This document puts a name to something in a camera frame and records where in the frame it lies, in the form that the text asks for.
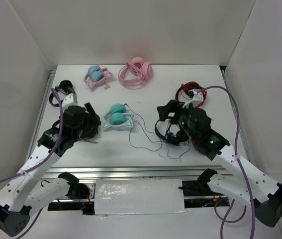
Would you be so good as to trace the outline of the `teal cat ear headphones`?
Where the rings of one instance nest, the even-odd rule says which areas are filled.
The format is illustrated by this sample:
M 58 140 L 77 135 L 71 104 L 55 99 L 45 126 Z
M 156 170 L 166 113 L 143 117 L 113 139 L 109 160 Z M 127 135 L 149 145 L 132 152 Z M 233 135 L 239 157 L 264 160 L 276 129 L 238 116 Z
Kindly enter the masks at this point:
M 102 130 L 133 128 L 134 113 L 127 109 L 128 104 L 114 104 L 103 116 Z

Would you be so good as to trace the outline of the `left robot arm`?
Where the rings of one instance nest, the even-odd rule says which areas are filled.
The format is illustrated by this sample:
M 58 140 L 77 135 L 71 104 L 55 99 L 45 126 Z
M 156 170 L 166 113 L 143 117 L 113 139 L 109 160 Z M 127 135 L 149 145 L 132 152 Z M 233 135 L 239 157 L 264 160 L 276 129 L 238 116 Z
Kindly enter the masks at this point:
M 69 172 L 59 174 L 46 186 L 35 188 L 42 176 L 79 141 L 82 133 L 94 137 L 100 117 L 90 103 L 69 106 L 40 137 L 30 158 L 16 175 L 6 179 L 0 190 L 0 229 L 10 237 L 19 235 L 30 218 L 52 201 L 88 197 L 91 189 Z

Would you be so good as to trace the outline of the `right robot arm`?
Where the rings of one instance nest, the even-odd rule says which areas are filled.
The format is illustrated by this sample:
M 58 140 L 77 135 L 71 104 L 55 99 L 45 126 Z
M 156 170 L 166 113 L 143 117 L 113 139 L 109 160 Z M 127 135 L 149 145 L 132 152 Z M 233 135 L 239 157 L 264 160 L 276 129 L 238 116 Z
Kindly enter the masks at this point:
M 245 206 L 254 206 L 255 217 L 262 224 L 273 228 L 278 223 L 282 217 L 282 183 L 235 155 L 230 142 L 211 128 L 211 118 L 205 110 L 171 100 L 165 106 L 158 106 L 157 111 L 160 121 L 170 120 L 178 125 L 198 152 L 240 180 L 233 182 L 207 169 L 199 177 L 198 189 L 202 194 L 227 195 Z

